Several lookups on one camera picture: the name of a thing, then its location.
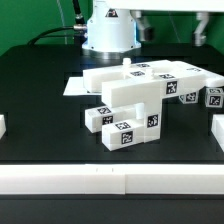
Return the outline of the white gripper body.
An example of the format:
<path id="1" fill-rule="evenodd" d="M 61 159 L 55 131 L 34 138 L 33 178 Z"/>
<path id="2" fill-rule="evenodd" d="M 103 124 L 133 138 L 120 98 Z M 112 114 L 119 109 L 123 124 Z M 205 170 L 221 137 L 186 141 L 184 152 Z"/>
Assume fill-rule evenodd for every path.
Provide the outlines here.
<path id="1" fill-rule="evenodd" d="M 110 8 L 224 13 L 224 0 L 101 0 Z"/>

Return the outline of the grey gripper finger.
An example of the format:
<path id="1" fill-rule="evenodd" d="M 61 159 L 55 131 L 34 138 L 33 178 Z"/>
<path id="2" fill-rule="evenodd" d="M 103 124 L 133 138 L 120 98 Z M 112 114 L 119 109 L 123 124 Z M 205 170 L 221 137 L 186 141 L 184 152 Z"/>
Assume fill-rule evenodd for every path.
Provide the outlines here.
<path id="1" fill-rule="evenodd" d="M 154 38 L 154 28 L 150 25 L 147 17 L 142 11 L 132 10 L 131 15 L 135 20 L 138 28 L 139 40 L 149 42 Z"/>
<path id="2" fill-rule="evenodd" d="M 206 42 L 205 30 L 209 23 L 209 13 L 197 12 L 196 20 L 198 24 L 196 29 L 193 32 L 193 43 L 195 46 L 203 46 Z"/>

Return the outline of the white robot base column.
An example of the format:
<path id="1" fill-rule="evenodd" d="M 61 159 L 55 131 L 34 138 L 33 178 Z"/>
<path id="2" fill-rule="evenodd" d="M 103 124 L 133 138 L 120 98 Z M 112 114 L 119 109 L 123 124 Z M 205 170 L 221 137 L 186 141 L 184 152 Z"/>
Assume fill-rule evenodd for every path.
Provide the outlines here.
<path id="1" fill-rule="evenodd" d="M 87 21 L 83 53 L 102 59 L 119 59 L 140 48 L 136 22 L 130 12 L 109 8 L 104 1 L 95 1 L 92 16 Z"/>

